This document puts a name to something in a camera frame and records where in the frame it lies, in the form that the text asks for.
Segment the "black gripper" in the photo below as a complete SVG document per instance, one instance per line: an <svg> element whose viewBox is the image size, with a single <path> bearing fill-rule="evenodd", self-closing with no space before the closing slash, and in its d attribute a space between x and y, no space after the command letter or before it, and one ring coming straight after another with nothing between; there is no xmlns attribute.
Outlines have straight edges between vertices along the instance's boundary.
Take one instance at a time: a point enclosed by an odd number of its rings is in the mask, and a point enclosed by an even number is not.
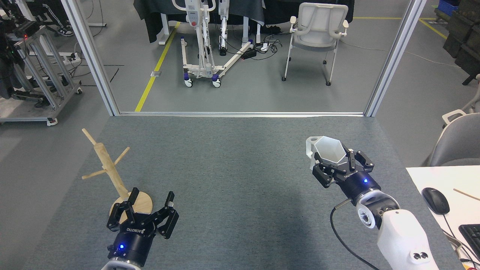
<svg viewBox="0 0 480 270"><path fill-rule="evenodd" d="M179 214L174 209L175 194L173 191L169 191L164 207L151 214L154 222L150 221L142 225L147 216L136 215L134 217L133 209L139 192L139 189L134 187L126 201L114 203L106 226L112 232L119 230L114 243L108 246L108 259L130 260L142 268L149 255L156 230L163 238L169 239L178 221ZM126 213L127 220L120 225L123 212Z"/></svg>
<svg viewBox="0 0 480 270"><path fill-rule="evenodd" d="M357 170L357 161L363 171L343 175L339 173L339 166L327 163L317 163L312 168L313 176L324 188L329 188L333 183L341 188L348 199L355 200L358 195L369 190L381 190L379 184L370 176L373 171L374 163L370 158L360 150L347 149L349 171Z"/></svg>

